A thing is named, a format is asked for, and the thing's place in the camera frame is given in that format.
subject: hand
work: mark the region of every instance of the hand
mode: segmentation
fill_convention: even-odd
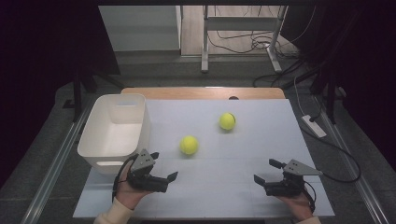
[[[117,188],[116,198],[122,203],[125,207],[134,210],[140,200],[146,195],[152,193],[151,191],[141,190],[141,189],[133,189],[126,180],[126,176],[128,171],[131,168],[131,165],[125,166],[126,169],[122,171],[120,176],[120,183]]]
[[[303,193],[290,198],[280,196],[277,198],[289,207],[290,211],[299,221],[304,221],[313,216],[309,207],[309,201]]]

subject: plastic container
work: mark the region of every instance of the plastic container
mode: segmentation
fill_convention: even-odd
[[[124,161],[149,147],[150,120],[140,94],[99,97],[78,144],[78,154],[101,174],[116,174]]]

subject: white tabletop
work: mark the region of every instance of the white tabletop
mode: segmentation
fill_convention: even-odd
[[[160,152],[152,175],[167,177],[178,171],[166,193],[153,193],[136,207],[143,219],[289,217],[275,197],[265,195],[253,180],[280,181],[282,171],[269,159],[291,159],[315,167],[289,100],[147,100],[151,121],[149,152]],[[219,116],[231,112],[236,125],[224,132]],[[183,155],[178,144],[194,135],[199,149]],[[333,216],[317,176],[304,178],[317,193],[316,216]],[[111,205],[113,175],[91,170],[74,217],[96,217]]]

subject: power strip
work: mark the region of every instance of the power strip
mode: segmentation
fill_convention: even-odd
[[[301,119],[305,122],[306,126],[309,127],[309,129],[317,136],[317,137],[324,137],[327,134],[317,125],[316,122],[311,122],[311,116],[305,115],[301,117]]]

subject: gray floor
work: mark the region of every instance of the gray floor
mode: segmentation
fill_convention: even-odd
[[[257,82],[259,87],[268,87],[275,78],[272,65],[266,55],[261,57],[211,57],[209,73],[200,72],[200,58],[179,57],[177,55],[134,55],[119,53],[118,61],[121,76],[113,76],[127,86],[134,87],[168,87],[168,86],[222,86],[251,87],[255,77],[268,77]],[[294,60],[281,60],[283,68]],[[303,73],[305,66],[294,74],[285,76],[281,82],[293,79],[296,74]],[[98,84],[97,93],[87,93],[84,90],[83,99],[89,96],[98,97],[107,93],[119,93],[120,90],[95,78]],[[309,93],[312,78],[300,83],[298,96],[301,108],[305,114],[314,116],[318,113],[318,104]],[[285,90],[290,99],[296,119],[301,122],[302,112],[298,106],[297,94],[294,88]],[[12,177],[0,190],[0,222],[20,223],[26,209],[48,171],[50,164],[59,150],[74,115],[73,109],[63,108],[66,100],[73,98],[72,85],[60,88],[56,94],[56,104],[42,127],[41,132],[29,148]],[[375,196],[380,201],[389,223],[396,223],[396,174],[378,152],[370,139],[342,107],[342,101],[335,103],[335,119],[337,129],[342,134],[348,148],[361,165],[363,176],[367,179]],[[319,125],[328,132],[324,119],[318,119]],[[340,153],[320,143],[304,133],[308,149],[316,166],[339,178],[350,178]],[[330,136],[324,140],[332,142]],[[50,193],[49,199],[38,220],[38,223],[92,223],[92,220],[73,219],[72,215],[77,205],[79,195],[85,184],[90,165],[77,154],[78,141],[73,145],[60,176]],[[322,223],[374,223],[367,209],[366,202],[357,191],[355,184],[339,184],[323,177],[322,182],[332,203],[335,217],[322,217]],[[260,223],[258,221],[236,221],[227,223]],[[270,219],[266,223],[290,223],[288,218]]]

